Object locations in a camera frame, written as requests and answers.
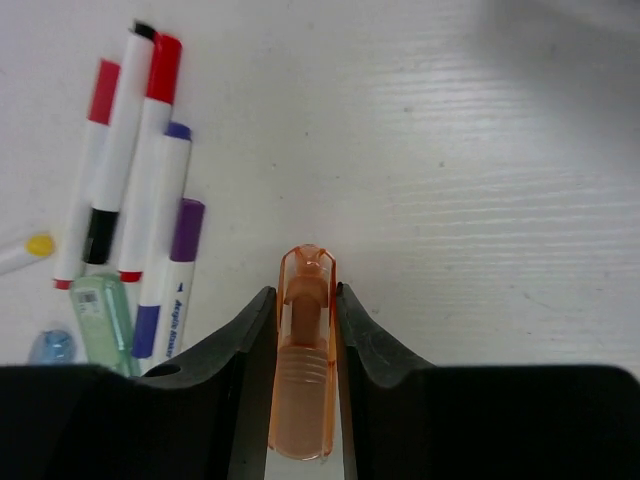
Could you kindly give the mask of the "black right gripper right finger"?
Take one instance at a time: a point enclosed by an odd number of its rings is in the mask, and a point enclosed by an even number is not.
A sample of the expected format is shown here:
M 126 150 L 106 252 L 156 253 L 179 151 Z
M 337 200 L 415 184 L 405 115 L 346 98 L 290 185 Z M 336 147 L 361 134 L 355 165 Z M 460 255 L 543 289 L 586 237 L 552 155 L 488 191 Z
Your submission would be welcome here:
M 440 367 L 336 294 L 348 479 L 635 479 L 639 383 L 606 365 Z

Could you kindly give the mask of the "blue highlighter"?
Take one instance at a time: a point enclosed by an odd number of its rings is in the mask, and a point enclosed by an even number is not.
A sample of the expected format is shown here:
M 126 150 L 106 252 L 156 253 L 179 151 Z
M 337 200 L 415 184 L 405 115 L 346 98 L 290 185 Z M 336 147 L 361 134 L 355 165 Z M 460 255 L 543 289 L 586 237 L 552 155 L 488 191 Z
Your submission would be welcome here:
M 42 330 L 33 340 L 27 358 L 29 365 L 67 365 L 76 359 L 76 342 L 71 331 L 56 326 Z

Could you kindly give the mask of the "orange highlighter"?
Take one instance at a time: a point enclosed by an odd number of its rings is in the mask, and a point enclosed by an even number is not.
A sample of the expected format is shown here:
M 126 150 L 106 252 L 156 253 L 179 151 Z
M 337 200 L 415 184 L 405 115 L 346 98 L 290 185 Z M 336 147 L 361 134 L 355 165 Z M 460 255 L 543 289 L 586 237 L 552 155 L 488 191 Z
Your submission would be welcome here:
M 280 264 L 268 446 L 295 460 L 325 459 L 333 449 L 336 270 L 330 252 L 313 244 L 292 248 Z

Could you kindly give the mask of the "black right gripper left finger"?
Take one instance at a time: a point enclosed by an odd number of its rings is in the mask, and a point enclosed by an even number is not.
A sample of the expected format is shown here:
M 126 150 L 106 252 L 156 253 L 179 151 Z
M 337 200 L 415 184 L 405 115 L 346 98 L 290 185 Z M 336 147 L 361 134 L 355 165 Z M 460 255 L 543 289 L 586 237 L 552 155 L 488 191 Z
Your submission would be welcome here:
M 276 293 L 141 377 L 97 365 L 1 371 L 5 479 L 260 479 Z

